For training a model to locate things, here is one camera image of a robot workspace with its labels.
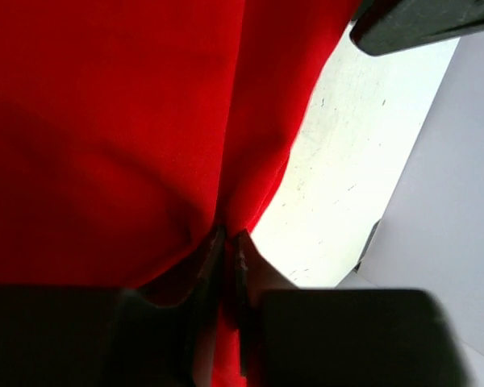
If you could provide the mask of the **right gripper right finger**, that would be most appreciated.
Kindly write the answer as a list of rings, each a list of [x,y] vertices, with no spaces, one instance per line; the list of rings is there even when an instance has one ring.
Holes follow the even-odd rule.
[[[470,386],[442,305],[421,289],[300,289],[234,247],[240,372],[250,386]]]

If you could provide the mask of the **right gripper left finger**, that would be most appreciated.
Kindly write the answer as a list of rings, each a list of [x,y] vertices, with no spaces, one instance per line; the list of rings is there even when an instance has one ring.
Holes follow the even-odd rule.
[[[0,285],[0,386],[208,386],[225,231],[138,289]]]

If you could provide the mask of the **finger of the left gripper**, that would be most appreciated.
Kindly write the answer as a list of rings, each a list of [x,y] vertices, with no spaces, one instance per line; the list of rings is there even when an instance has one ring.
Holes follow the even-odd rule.
[[[484,31],[484,0],[363,1],[351,23],[353,44],[383,56]]]

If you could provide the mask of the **red trousers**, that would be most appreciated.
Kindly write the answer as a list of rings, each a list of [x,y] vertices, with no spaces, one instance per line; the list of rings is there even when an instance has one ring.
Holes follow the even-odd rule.
[[[208,386],[246,386],[235,240],[358,6],[0,1],[0,285],[138,289],[222,227]]]

